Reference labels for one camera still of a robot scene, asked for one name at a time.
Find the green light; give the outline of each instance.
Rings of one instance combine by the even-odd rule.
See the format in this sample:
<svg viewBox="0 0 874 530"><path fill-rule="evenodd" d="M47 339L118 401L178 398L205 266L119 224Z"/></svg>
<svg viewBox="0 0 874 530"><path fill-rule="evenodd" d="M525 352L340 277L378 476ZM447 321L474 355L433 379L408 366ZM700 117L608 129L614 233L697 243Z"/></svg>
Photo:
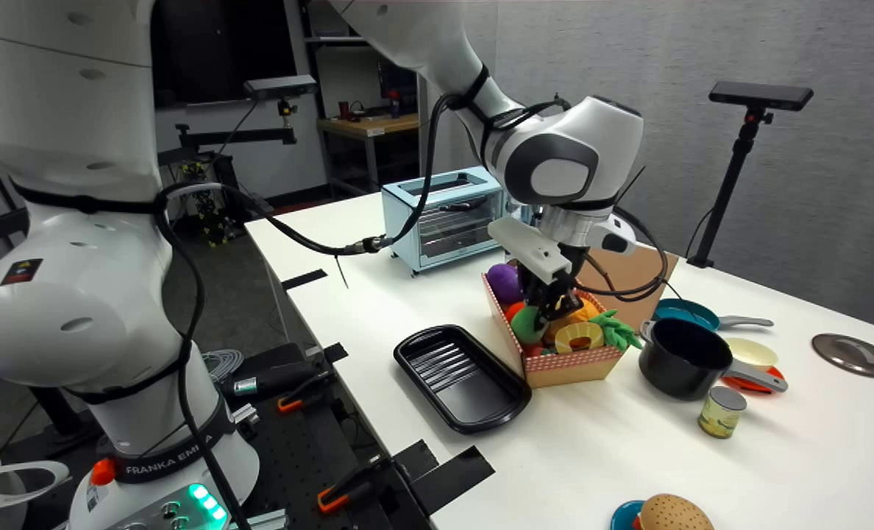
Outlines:
<svg viewBox="0 0 874 530"><path fill-rule="evenodd" d="M200 482L193 482L193 486L190 486L190 497L200 500L200 497L208 497L208 491L205 491Z"/></svg>

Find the floor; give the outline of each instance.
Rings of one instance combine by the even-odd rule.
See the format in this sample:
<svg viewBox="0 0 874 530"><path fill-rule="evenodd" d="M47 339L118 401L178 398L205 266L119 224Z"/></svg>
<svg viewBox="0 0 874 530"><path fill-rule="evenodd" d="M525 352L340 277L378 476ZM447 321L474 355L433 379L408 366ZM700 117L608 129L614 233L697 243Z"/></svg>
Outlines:
<svg viewBox="0 0 874 530"><path fill-rule="evenodd" d="M235 348L240 352L258 352L280 341L300 339L305 329L300 321L283 326L280 316L288 316L286 299L274 299L268 271L246 236L205 246L203 240L188 243L205 286L205 311L197 326L197 344L203 351ZM181 324L193 299L193 288L184 277L184 266L172 263L163 283L163 305L172 324ZM0 379L0 441L19 425L34 407L27 388ZM43 429L49 422L40 408L29 411L29 422L15 439Z"/></svg>

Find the black stand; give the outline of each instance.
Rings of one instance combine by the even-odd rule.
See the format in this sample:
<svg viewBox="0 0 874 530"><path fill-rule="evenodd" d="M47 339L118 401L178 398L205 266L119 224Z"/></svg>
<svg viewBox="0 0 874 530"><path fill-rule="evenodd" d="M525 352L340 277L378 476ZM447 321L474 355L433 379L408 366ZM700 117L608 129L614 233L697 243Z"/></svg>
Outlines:
<svg viewBox="0 0 874 530"><path fill-rule="evenodd" d="M712 240L717 239L717 229L723 224L723 214L727 214L727 207L730 207L730 196L733 196L733 187L734 187L740 161L753 151L753 139L758 133L758 120L761 123L770 123L770 112L765 112L765 107L746 107L746 115L745 115L740 129L739 129L739 139L733 142L733 160L727 165L723 186L717 192L717 201L712 202L712 211L708 211L706 229L700 236L697 254L687 260L697 267L712 267L708 251L712 251Z"/></svg>

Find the small black pot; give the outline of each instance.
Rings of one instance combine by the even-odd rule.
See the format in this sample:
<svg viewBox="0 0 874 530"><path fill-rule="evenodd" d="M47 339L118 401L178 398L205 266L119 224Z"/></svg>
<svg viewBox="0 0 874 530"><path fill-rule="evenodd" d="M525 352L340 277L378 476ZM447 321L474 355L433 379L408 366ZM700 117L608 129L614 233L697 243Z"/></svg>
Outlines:
<svg viewBox="0 0 874 530"><path fill-rule="evenodd" d="M734 361L717 332L677 319L650 326L650 341L637 355L637 367L652 388L678 401L700 401L723 374L753 379L770 392L789 388L784 379Z"/></svg>

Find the screen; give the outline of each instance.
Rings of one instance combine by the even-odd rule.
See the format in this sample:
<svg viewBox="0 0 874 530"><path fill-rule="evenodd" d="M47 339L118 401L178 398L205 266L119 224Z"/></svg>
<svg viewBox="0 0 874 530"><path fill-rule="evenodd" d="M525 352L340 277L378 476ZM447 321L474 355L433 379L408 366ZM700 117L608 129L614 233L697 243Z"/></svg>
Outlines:
<svg viewBox="0 0 874 530"><path fill-rule="evenodd" d="M149 34L158 107L240 101L246 80L296 73L283 0L158 0Z"/></svg>

